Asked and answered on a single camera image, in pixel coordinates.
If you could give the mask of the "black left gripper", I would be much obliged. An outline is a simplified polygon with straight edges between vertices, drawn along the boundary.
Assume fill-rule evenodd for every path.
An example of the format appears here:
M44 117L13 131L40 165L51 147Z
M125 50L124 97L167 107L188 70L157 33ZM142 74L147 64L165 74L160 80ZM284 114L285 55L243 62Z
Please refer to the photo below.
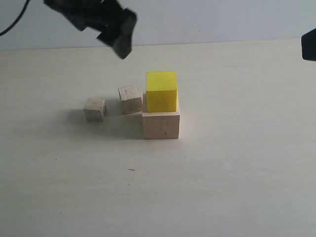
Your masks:
M125 59L132 51L137 15L123 9L117 0L44 0L46 6L61 13L79 31L87 27L102 31L97 39Z

